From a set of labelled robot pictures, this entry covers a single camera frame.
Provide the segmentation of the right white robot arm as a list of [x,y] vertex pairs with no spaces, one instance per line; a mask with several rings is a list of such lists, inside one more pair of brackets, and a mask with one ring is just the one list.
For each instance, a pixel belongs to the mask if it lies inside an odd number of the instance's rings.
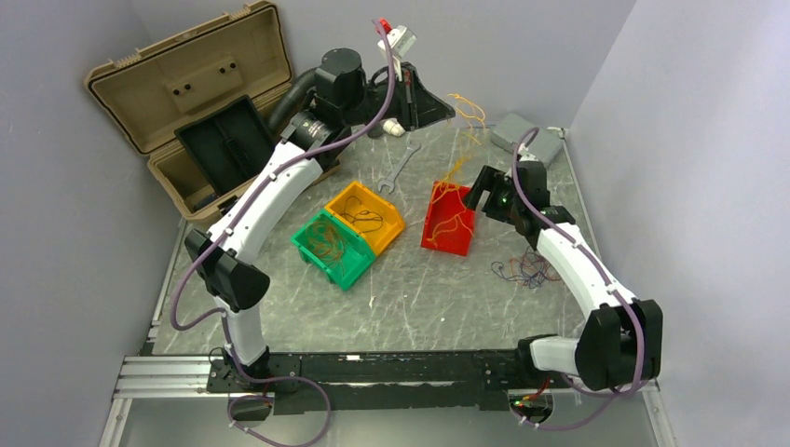
[[585,317],[577,338],[544,334],[520,340],[512,364],[519,383],[536,386],[558,373],[600,391],[638,387],[658,377],[661,307],[616,280],[585,242],[574,216],[552,204],[541,162],[521,160],[510,172],[483,166],[462,203],[512,225],[549,262]]

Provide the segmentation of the red plastic bin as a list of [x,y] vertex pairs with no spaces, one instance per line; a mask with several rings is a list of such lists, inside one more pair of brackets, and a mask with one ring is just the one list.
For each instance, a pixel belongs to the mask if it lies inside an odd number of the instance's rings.
[[467,186],[437,181],[433,184],[420,246],[459,256],[467,256],[474,236],[475,211],[463,198]]

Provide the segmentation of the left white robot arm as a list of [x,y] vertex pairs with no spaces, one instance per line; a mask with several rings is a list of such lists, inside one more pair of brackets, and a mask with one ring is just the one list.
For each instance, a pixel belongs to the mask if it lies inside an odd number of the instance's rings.
[[284,127],[267,164],[230,211],[207,231],[191,230],[184,246],[192,261],[172,295],[198,275],[224,324],[231,379],[246,391],[269,377],[269,348],[260,304],[269,276],[253,261],[275,224],[338,155],[378,122],[394,118],[406,130],[449,120],[455,109],[429,92],[409,62],[386,59],[387,79],[368,78],[360,54],[350,48],[326,52],[320,65],[292,85],[271,119]]

